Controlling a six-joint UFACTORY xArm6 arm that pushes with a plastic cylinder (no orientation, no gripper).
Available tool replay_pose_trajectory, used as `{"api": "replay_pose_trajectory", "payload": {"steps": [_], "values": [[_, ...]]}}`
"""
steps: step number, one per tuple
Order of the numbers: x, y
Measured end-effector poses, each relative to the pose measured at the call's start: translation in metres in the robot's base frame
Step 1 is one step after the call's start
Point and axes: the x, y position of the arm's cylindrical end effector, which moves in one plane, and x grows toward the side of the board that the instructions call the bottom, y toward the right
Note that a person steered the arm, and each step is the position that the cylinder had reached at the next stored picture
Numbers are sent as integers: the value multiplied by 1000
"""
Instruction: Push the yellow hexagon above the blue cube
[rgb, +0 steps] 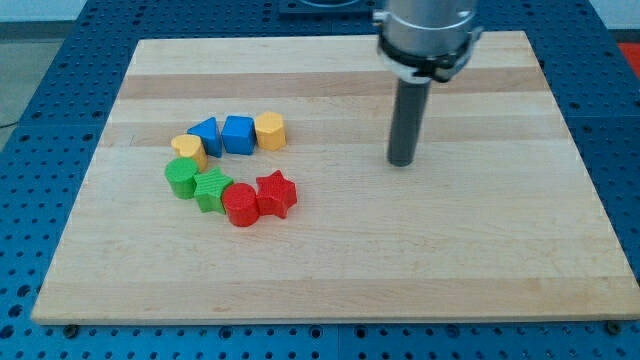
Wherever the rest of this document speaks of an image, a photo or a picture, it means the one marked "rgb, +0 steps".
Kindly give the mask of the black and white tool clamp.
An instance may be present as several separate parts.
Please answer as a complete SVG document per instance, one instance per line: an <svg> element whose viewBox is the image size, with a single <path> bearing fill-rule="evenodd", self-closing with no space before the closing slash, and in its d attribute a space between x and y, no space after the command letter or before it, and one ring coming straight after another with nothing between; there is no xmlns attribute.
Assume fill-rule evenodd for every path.
<svg viewBox="0 0 640 360"><path fill-rule="evenodd" d="M382 63L399 79L412 84L425 84L431 80L449 82L471 59L476 42L482 36L482 27L466 33L465 41L455 50L443 55L411 55L392 45L383 35L378 37L377 54Z"/></svg>

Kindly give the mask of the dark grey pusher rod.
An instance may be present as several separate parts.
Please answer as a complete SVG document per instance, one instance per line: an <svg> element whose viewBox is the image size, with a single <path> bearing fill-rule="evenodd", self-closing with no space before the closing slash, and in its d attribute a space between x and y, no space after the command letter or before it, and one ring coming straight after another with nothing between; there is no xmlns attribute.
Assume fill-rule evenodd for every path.
<svg viewBox="0 0 640 360"><path fill-rule="evenodd" d="M429 82L398 80L387 148L390 164L405 167L413 162L429 91Z"/></svg>

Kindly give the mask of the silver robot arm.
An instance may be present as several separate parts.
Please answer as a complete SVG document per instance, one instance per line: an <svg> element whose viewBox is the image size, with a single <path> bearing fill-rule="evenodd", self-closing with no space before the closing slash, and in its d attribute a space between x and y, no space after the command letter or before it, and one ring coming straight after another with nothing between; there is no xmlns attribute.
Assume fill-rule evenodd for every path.
<svg viewBox="0 0 640 360"><path fill-rule="evenodd" d="M446 83L469 62L482 29L474 0L388 0L372 13L377 54L397 78L387 161L415 157L432 82Z"/></svg>

